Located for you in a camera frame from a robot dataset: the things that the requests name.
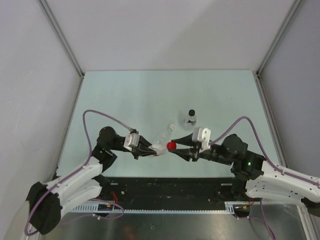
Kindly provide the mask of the red bottle cap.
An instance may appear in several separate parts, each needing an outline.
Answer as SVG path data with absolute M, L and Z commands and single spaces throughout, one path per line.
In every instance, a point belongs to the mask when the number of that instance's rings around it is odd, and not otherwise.
M 173 141 L 170 141 L 166 145 L 167 150 L 175 150 L 177 148 L 177 144 Z

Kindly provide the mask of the clear red-label bottle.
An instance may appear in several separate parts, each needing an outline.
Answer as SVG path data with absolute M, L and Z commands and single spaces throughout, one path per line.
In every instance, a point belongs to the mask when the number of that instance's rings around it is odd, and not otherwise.
M 152 144 L 151 149 L 155 151 L 154 156 L 161 156 L 168 152 L 167 144 L 161 142 Z

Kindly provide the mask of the large clear unlabeled bottle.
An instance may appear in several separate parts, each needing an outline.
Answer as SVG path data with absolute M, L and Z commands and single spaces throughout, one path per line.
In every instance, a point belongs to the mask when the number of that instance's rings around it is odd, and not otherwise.
M 157 136 L 154 138 L 153 140 L 153 144 L 155 143 L 164 143 L 167 144 L 171 141 L 171 137 L 173 135 L 174 130 L 172 130 L 169 125 L 164 128 L 163 130 L 161 130 Z

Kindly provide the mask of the small clear blue-label bottle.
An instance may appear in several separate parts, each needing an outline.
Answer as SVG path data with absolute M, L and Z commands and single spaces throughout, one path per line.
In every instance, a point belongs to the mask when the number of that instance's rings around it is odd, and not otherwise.
M 181 127 L 186 130 L 186 131 L 193 131 L 196 128 L 196 124 L 197 124 L 197 115 L 196 115 L 196 111 L 195 111 L 195 115 L 194 116 L 189 116 L 189 110 L 183 111 L 180 115 L 180 124 Z

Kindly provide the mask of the black bottle cap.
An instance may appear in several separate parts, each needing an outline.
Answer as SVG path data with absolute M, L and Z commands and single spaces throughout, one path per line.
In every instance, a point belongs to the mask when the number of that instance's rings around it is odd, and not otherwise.
M 193 116 L 195 115 L 195 110 L 194 110 L 194 109 L 190 109 L 190 110 L 188 111 L 188 115 L 189 115 L 190 117 L 193 117 Z

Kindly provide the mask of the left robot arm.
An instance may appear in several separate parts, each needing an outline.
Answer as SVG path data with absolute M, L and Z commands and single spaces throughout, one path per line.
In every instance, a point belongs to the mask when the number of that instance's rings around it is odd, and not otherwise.
M 26 197 L 29 203 L 26 226 L 32 226 L 37 233 L 46 235 L 75 207 L 91 199 L 107 199 L 111 188 L 102 173 L 117 159 L 113 151 L 130 153 L 137 160 L 156 154 L 151 146 L 136 130 L 127 136 L 120 136 L 112 127 L 103 127 L 96 146 L 84 163 L 65 176 L 32 185 Z

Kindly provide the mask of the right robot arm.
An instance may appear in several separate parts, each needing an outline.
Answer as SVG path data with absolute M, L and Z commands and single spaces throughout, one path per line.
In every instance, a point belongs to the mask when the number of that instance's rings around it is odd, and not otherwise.
M 248 144 L 236 134 L 222 144 L 210 140 L 196 141 L 192 135 L 174 139 L 166 145 L 170 153 L 187 162 L 205 159 L 230 166 L 234 174 L 231 196 L 268 199 L 284 204 L 305 206 L 309 214 L 320 215 L 320 179 L 281 165 L 272 165 L 267 158 L 248 150 Z

